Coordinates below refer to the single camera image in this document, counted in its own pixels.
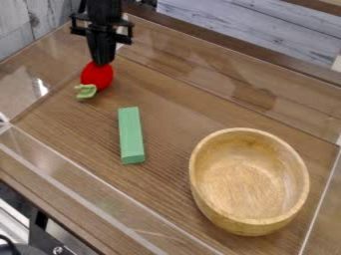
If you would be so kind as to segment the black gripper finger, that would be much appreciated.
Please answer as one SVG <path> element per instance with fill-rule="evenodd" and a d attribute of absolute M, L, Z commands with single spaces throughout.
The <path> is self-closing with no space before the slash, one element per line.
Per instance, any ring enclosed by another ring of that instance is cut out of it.
<path fill-rule="evenodd" d="M 98 66 L 105 66 L 115 60 L 117 42 L 106 33 L 87 32 L 87 42 L 93 60 Z"/>

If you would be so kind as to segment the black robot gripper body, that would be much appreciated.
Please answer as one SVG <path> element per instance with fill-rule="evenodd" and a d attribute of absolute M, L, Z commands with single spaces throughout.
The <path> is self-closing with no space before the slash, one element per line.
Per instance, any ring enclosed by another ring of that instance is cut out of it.
<path fill-rule="evenodd" d="M 89 32 L 105 33 L 117 43 L 133 44 L 134 23 L 123 18 L 122 0 L 82 0 L 71 14 L 71 33 L 86 36 Z"/>

